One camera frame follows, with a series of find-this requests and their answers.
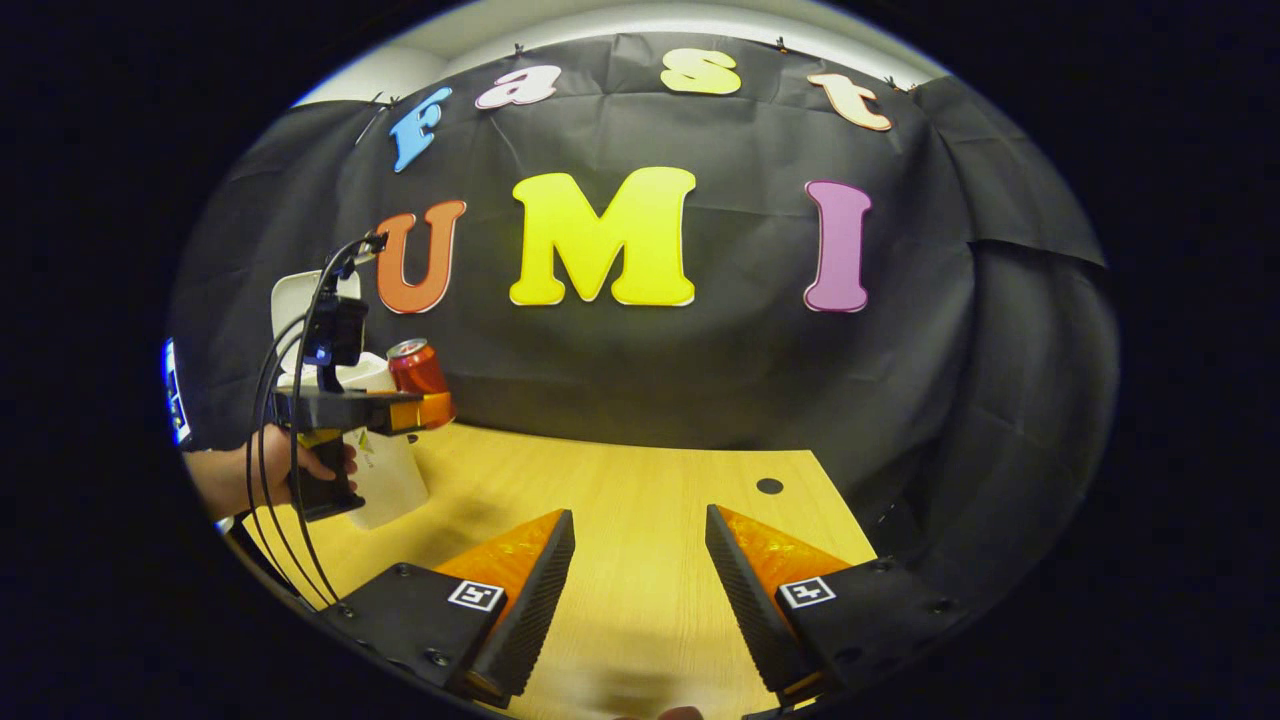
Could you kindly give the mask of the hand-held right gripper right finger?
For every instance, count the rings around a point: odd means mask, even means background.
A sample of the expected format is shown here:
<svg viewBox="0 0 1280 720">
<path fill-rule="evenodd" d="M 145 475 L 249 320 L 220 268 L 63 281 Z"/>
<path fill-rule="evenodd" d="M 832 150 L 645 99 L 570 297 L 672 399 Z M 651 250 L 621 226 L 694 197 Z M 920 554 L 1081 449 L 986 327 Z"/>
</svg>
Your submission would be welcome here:
<svg viewBox="0 0 1280 720">
<path fill-rule="evenodd" d="M 970 616 L 895 559 L 847 562 L 723 505 L 707 507 L 705 547 L 782 710 L 864 691 Z"/>
</svg>

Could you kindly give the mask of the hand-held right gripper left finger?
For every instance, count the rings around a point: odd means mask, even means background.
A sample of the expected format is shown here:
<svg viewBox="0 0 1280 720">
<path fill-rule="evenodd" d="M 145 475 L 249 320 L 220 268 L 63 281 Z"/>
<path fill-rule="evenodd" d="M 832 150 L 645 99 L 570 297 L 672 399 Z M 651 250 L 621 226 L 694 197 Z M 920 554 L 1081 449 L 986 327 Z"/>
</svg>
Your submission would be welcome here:
<svg viewBox="0 0 1280 720">
<path fill-rule="evenodd" d="M 576 550 L 557 509 L 435 568 L 396 562 L 333 606 L 333 629 L 408 679 L 507 708 L 525 692 Z"/>
</svg>

